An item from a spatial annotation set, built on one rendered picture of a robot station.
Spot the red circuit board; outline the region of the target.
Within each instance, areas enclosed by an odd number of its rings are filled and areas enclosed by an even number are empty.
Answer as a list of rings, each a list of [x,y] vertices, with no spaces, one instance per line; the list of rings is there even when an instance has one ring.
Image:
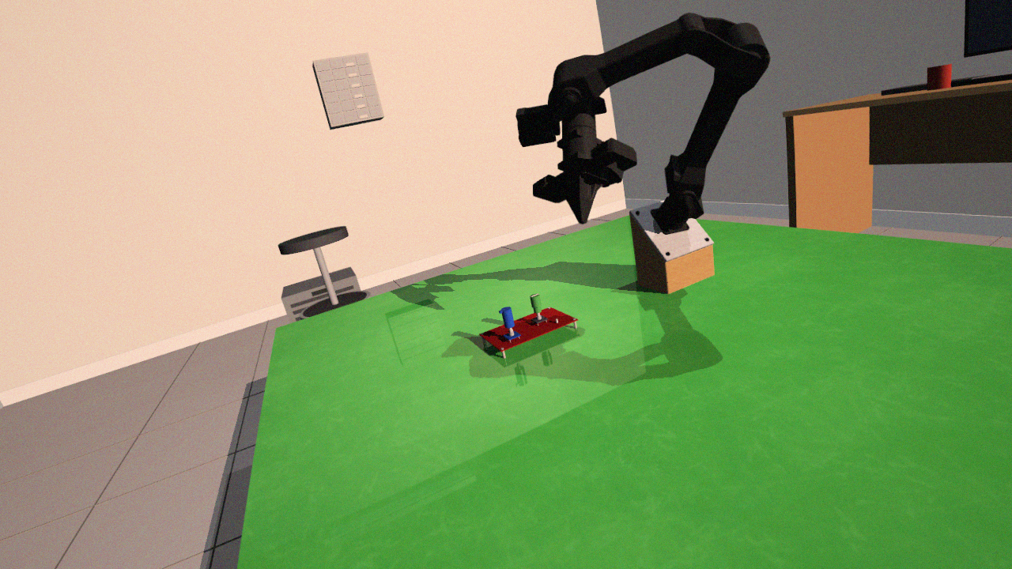
[[[554,331],[554,329],[567,326],[572,322],[574,322],[574,327],[577,329],[577,321],[579,319],[559,312],[554,307],[546,307],[546,309],[542,310],[541,296],[539,294],[531,295],[529,298],[531,298],[531,306],[534,308],[533,314],[514,321],[511,308],[502,307],[499,313],[502,313],[504,325],[479,334],[483,337],[483,343],[487,340],[488,343],[497,347],[499,352],[502,352],[503,359],[506,359],[505,350],[521,345],[536,337],[541,337],[543,334]]]

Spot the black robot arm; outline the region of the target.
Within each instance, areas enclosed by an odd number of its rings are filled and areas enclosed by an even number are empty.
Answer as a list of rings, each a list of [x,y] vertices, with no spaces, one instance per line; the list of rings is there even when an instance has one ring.
[[[770,62],[756,26],[687,12],[678,18],[600,55],[579,55],[554,70],[547,104],[516,112],[522,147],[553,143],[570,127],[592,127],[607,112],[602,95],[619,81],[675,60],[696,55],[713,68],[713,85],[706,96],[685,151],[672,155],[667,167],[667,197],[650,210],[665,235],[689,229],[690,217],[704,215],[701,201],[706,165],[738,100],[754,88]],[[560,127],[561,121],[561,127]],[[556,134],[556,136],[554,136]]]

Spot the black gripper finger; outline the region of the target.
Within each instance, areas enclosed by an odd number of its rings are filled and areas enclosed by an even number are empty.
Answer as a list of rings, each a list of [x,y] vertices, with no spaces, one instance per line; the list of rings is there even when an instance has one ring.
[[[581,223],[586,223],[597,191],[610,180],[591,171],[582,170],[572,174],[571,181],[577,215]]]
[[[567,181],[566,179],[563,179],[561,180],[560,183],[554,185],[554,190],[559,190],[561,194],[563,194],[563,197],[565,197],[567,199],[567,202],[570,205],[572,213],[574,213],[574,215],[577,217],[577,222],[580,224],[584,224],[580,222],[580,219],[577,215],[577,205],[575,202],[574,192],[572,192],[572,183],[570,183],[570,181]]]

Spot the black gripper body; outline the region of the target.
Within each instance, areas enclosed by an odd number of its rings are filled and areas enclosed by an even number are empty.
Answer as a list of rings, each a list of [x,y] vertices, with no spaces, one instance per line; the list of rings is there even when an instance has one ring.
[[[561,135],[561,140],[557,141],[557,147],[561,149],[563,157],[563,161],[557,165],[561,173],[556,176],[547,175],[534,184],[534,197],[552,204],[566,201],[559,190],[554,190],[554,185],[563,179],[571,183],[571,175],[576,172],[587,170],[605,178],[606,166],[613,162],[617,162],[617,167],[622,171],[637,165],[636,151],[630,145],[612,138],[602,143],[592,127],[570,127]]]

